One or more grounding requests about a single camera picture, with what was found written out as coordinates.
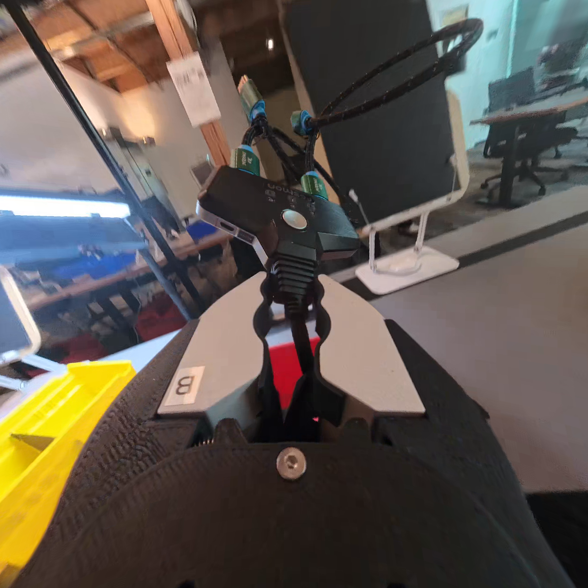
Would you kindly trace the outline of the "black office chair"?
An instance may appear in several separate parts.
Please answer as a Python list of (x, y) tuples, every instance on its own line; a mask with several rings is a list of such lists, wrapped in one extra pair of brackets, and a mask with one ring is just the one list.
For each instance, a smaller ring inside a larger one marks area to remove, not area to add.
[(514, 208), (512, 199), (514, 181), (531, 180), (538, 186), (538, 196), (546, 195), (546, 185), (537, 173), (556, 173), (559, 168), (540, 165), (540, 156), (578, 138), (578, 130), (570, 126), (558, 126), (549, 117), (533, 121), (496, 122), (489, 125), (489, 132), (483, 148), (483, 158), (499, 159), (501, 171), (489, 176), (480, 185), (486, 191), (481, 203), (494, 203), (498, 191), (497, 206)]

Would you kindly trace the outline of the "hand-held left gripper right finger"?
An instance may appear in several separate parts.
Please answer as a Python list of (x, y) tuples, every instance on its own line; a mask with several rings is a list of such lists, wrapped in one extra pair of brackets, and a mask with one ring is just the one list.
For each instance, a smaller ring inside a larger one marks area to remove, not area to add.
[(321, 418), (421, 417), (424, 404), (382, 315), (327, 275), (319, 275), (315, 332)]

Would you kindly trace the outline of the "black hdmi switch box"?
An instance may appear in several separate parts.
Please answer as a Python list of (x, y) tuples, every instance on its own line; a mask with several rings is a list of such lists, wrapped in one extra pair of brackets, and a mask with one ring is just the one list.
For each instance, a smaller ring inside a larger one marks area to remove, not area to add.
[[(264, 297), (282, 304), (290, 320), (302, 372), (312, 373), (311, 416), (316, 387), (315, 332), (320, 262), (351, 257), (359, 239), (337, 204), (276, 185), (229, 166), (218, 168), (197, 201), (196, 213), (233, 239), (252, 246), (267, 279)], [(339, 426), (345, 418), (322, 418)]]

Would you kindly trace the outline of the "blue plastic bin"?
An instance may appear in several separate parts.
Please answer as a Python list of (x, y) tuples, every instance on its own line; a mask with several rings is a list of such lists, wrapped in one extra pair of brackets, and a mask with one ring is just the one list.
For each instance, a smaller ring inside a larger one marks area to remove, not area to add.
[(83, 256), (72, 261), (61, 262), (53, 270), (53, 274), (60, 280), (73, 280), (84, 275), (98, 280), (125, 270), (132, 266), (135, 260), (135, 252), (107, 254), (100, 259), (94, 256)]
[(217, 232), (217, 228), (202, 220), (195, 220), (186, 226), (188, 235), (194, 243), (199, 243), (202, 239), (206, 239)]

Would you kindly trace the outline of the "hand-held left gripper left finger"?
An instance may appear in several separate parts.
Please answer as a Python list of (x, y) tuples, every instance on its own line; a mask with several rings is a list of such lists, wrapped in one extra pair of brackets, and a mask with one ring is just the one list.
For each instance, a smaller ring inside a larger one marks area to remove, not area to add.
[(267, 277), (257, 273), (202, 314), (158, 407), (159, 417), (276, 417), (265, 339)]

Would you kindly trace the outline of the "black panel white rim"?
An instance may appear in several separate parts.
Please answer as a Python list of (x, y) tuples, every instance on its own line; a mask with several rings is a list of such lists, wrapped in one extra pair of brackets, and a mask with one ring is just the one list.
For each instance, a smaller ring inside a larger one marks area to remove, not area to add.
[[(303, 108), (316, 117), (344, 90), (433, 33), (426, 1), (282, 1)], [(444, 74), (320, 130), (341, 204), (356, 228), (456, 202), (470, 173), (457, 96)]]
[(1, 366), (35, 354), (42, 337), (10, 272), (1, 267)]

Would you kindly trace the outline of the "black stand pole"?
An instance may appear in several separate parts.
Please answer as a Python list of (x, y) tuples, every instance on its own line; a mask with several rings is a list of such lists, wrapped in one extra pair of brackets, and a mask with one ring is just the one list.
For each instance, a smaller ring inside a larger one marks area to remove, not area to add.
[(126, 174), (123, 172), (122, 168), (119, 166), (113, 154), (107, 147), (103, 137), (100, 136), (100, 133), (90, 120), (76, 94), (73, 92), (69, 83), (65, 79), (61, 69), (56, 64), (45, 44), (42, 42), (39, 35), (35, 31), (35, 28), (26, 17), (22, 6), (36, 3), (36, 1), (1, 1), (1, 4), (3, 4), (7, 9), (18, 31), (26, 40), (35, 57), (42, 65), (48, 77), (55, 85), (55, 88), (58, 90), (59, 94), (62, 96), (74, 117), (77, 119), (77, 122), (85, 132), (86, 136), (91, 141), (93, 147), (98, 152), (100, 158), (109, 169), (109, 172), (113, 176), (114, 180), (116, 180), (117, 184), (121, 188), (125, 202), (127, 203), (130, 211), (140, 218), (145, 226), (146, 231), (154, 239), (155, 243), (164, 254), (166, 261), (171, 266), (176, 276), (179, 277), (181, 284), (184, 286), (190, 298), (196, 305), (198, 310), (196, 316), (200, 317), (200, 315), (202, 315), (206, 309), (205, 303), (195, 285), (190, 280), (187, 269), (175, 256), (171, 246), (159, 231), (158, 226), (150, 214), (143, 208), (139, 196), (129, 182)]

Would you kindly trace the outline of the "white panel stand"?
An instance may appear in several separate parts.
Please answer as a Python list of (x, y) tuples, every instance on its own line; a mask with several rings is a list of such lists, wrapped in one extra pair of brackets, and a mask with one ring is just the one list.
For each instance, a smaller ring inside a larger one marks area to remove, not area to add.
[[(417, 283), (444, 275), (459, 268), (459, 261), (424, 245), (425, 229), (432, 211), (458, 201), (465, 189), (458, 189), (414, 208), (395, 213), (358, 230), (369, 238), (369, 260), (355, 268), (355, 276), (367, 289), (378, 296), (408, 288)], [(376, 237), (379, 232), (404, 221), (418, 218), (418, 232), (412, 248), (376, 258)]]

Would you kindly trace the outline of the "yellow plastic bin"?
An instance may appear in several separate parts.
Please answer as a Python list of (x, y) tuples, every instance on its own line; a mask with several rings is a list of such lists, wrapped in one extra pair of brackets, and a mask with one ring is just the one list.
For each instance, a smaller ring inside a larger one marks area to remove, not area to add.
[(135, 375), (128, 360), (69, 364), (1, 421), (1, 587), (40, 544), (84, 444)]

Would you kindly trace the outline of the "white paper sign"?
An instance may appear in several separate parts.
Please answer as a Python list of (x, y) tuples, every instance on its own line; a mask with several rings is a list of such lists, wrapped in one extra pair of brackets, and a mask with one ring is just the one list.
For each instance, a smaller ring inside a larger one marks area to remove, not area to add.
[(167, 62), (168, 72), (190, 124), (219, 121), (221, 112), (199, 53)]

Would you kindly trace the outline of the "wooden office desk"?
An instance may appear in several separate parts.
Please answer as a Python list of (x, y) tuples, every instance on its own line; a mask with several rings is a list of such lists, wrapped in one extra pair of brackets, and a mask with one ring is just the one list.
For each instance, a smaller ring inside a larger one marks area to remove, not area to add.
[[(558, 126), (564, 122), (566, 113), (569, 110), (574, 110), (580, 107), (587, 106), (587, 89), (575, 89), (568, 92), (559, 93), (549, 98), (542, 99), (533, 102), (528, 105), (519, 107), (511, 107), (507, 109), (501, 109), (494, 112), (490, 112), (480, 119), (474, 119), (470, 122), (471, 125), (484, 125), (488, 126), (496, 122), (514, 122), (514, 121), (533, 121), (534, 119), (549, 117), (552, 121), (556, 122)], [(559, 168), (560, 171), (556, 172), (560, 176), (560, 181), (567, 181), (569, 179), (569, 170), (567, 168)], [(496, 201), (498, 197), (498, 191), (495, 191), (494, 203), (487, 204), (483, 201), (486, 196), (484, 191), (484, 197), (477, 201), (477, 204), (487, 206), (489, 208), (502, 208), (502, 209), (513, 209), (504, 208), (497, 206)], [(514, 200), (515, 207), (523, 206), (523, 202)]]

